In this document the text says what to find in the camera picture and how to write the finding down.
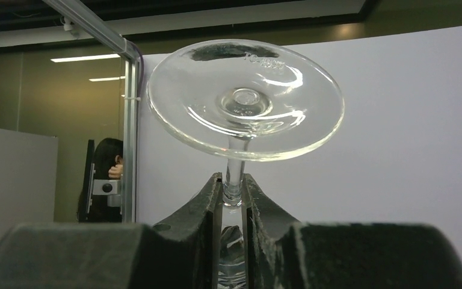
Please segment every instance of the white partition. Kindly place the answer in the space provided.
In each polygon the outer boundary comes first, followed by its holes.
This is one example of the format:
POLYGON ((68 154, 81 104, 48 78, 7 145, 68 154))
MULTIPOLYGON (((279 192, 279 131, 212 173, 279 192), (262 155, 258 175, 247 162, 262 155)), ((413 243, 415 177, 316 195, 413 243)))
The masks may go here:
MULTIPOLYGON (((290 48, 340 85, 342 128, 310 154, 245 171, 300 220, 430 223, 462 258, 462 27, 290 48)), ((164 57, 146 56, 148 73, 164 57)), ((225 169, 168 135, 142 103, 140 222, 167 217, 225 169)))
POLYGON ((0 129, 0 239, 15 224, 54 221, 58 139, 0 129))

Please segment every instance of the person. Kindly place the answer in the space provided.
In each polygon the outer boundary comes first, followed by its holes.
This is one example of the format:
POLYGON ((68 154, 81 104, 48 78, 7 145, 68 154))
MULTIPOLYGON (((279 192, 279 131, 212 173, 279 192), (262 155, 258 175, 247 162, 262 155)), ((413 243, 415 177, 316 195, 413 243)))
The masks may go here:
MULTIPOLYGON (((93 154, 93 179, 121 179, 123 174, 123 141, 115 138, 103 139, 93 154)), ((79 195, 78 210, 84 210, 86 192, 79 195)), ((86 222, 119 223, 122 216, 119 207, 107 206, 107 196, 92 196, 91 207, 86 222)))

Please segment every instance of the black monitor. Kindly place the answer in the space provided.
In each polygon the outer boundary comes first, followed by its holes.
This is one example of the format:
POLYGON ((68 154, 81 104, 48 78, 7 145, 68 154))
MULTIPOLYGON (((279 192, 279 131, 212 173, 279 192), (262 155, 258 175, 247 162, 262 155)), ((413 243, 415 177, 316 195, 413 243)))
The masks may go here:
POLYGON ((93 154, 94 140, 88 140, 86 163, 84 168, 84 183, 82 184, 81 200, 79 200, 79 208, 77 211, 77 219, 79 222, 87 222, 89 207, 91 205, 91 191, 93 190, 93 154))

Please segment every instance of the person's ear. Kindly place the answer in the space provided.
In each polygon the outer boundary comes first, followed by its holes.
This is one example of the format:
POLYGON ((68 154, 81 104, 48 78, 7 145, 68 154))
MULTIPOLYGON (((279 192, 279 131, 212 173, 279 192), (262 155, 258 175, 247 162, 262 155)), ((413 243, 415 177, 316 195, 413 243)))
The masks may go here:
POLYGON ((114 161, 116 162, 116 164, 123 164, 123 158, 119 155, 116 156, 114 161))

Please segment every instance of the person's hand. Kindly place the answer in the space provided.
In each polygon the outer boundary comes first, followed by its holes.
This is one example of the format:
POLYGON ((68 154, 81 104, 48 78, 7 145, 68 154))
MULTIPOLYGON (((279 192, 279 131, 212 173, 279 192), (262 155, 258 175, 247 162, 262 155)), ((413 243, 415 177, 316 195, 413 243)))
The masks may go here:
POLYGON ((123 165, 117 164, 109 170, 109 178, 111 179, 121 179, 123 174, 123 165))

